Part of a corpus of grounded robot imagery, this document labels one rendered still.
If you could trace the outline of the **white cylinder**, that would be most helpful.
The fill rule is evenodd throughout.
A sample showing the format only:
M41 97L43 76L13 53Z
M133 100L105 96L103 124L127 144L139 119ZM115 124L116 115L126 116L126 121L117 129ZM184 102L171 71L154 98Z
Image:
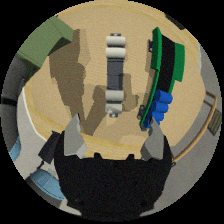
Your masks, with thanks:
M125 48L106 48L106 58L125 58Z
M107 36L106 44L107 46L125 46L125 37Z
M122 104L106 103L105 112L122 114Z
M106 101L123 101L124 92L122 90L106 90Z

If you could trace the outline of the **blue plastic bar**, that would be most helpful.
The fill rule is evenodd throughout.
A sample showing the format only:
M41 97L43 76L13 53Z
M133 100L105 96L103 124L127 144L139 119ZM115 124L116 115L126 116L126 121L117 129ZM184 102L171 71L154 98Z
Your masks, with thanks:
M157 89L154 93L154 100L157 102L171 104L173 97L170 93L167 93L167 92Z
M148 120L147 118L145 118L144 123L143 123L145 128L150 128L149 121L150 120ZM160 121L157 121L157 123L160 126Z
M164 119L164 113L152 112L149 110L147 112L147 119L150 120L151 116L153 116L156 121L162 121Z
M151 102L150 109L152 112L167 113L169 106L168 106L168 104L157 102L157 101L153 100Z

